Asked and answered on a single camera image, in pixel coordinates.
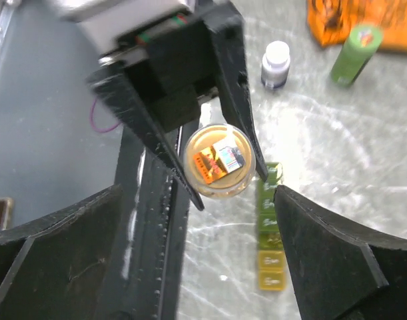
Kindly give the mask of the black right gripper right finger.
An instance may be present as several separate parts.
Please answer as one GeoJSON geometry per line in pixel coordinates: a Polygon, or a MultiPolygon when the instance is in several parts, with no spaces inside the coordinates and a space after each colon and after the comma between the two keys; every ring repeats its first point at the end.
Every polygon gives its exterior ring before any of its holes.
{"type": "Polygon", "coordinates": [[[274,204],[302,319],[407,319],[407,239],[329,211],[285,185],[274,204]]]}

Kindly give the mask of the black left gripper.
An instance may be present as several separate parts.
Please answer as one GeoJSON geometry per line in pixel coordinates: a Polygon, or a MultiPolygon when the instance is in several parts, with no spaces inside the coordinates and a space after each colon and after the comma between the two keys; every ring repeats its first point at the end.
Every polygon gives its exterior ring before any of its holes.
{"type": "Polygon", "coordinates": [[[227,123],[249,138],[256,172],[267,180],[254,130],[244,19],[232,2],[206,1],[203,13],[170,14],[118,36],[117,44],[124,51],[122,67],[120,63],[102,67],[87,78],[87,83],[116,118],[171,170],[198,210],[204,209],[203,200],[187,180],[165,133],[199,119],[201,101],[215,86],[215,68],[222,114],[227,123]]]}

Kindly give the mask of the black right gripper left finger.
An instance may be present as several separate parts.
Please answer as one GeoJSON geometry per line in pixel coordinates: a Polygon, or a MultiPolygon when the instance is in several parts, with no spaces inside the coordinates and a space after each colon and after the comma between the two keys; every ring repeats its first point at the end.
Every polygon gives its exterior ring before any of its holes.
{"type": "Polygon", "coordinates": [[[0,319],[93,319],[121,219],[110,186],[0,231],[0,319]]]}

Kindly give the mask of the clear glass pill bottle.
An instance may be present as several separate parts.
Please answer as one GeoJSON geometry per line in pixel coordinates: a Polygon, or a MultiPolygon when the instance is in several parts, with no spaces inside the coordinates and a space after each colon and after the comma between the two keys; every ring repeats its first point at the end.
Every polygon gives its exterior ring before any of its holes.
{"type": "Polygon", "coordinates": [[[227,198],[248,187],[256,171],[256,157],[240,129],[226,123],[212,124],[189,138],[183,165],[195,191],[209,198],[227,198]]]}

